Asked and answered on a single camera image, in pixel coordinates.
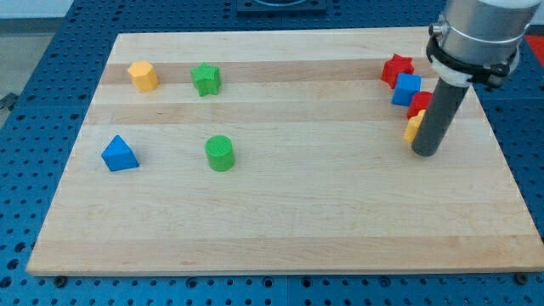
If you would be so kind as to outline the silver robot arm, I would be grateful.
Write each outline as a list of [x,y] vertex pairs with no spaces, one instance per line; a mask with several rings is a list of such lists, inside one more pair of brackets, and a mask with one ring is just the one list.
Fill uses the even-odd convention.
[[499,88],[519,63],[519,45],[542,0],[449,0],[428,28],[427,57],[459,88]]

